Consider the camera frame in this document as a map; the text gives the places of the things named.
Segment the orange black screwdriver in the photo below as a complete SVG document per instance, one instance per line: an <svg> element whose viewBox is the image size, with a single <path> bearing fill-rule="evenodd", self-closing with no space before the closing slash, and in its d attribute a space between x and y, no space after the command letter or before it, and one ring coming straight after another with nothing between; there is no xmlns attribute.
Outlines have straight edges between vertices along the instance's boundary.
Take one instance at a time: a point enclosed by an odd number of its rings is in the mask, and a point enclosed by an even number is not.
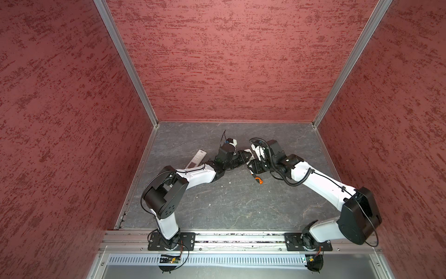
<svg viewBox="0 0 446 279"><path fill-rule="evenodd" d="M255 181L257 182L257 183L259 183L259 184L262 184L263 183L263 181L262 181L262 179L260 178L260 177L258 177L258 176L253 176L254 177L254 179L255 179Z"/></svg>

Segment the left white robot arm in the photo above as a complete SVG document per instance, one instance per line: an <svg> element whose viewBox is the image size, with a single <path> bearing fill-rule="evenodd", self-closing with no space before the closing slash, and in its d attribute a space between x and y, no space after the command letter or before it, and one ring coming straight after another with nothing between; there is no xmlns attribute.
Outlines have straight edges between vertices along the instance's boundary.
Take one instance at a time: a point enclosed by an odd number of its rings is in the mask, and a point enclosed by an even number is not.
<svg viewBox="0 0 446 279"><path fill-rule="evenodd" d="M187 189L213 183L233 169L245 165L252 158L248 149L236 150L231 143L223 144L217 156L190 169L164 167L144 189L140 203L147 213L156 218L159 234L167 241L176 241L180 228L175 211Z"/></svg>

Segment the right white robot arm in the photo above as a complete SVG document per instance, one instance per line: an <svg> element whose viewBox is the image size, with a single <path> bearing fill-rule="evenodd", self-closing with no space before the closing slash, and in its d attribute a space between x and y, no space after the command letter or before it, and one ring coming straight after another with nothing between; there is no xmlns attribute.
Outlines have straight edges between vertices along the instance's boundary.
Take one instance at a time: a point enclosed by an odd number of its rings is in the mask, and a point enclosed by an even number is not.
<svg viewBox="0 0 446 279"><path fill-rule="evenodd" d="M306 186L339 211L339 217L313 221L302 230L300 243L304 249L315 251L323 243L337 239L362 245L376 233L382 218L369 189L343 184L301 157L294 154L287 156L275 140L251 138L249 142L257 162L275 179L289 187Z"/></svg>

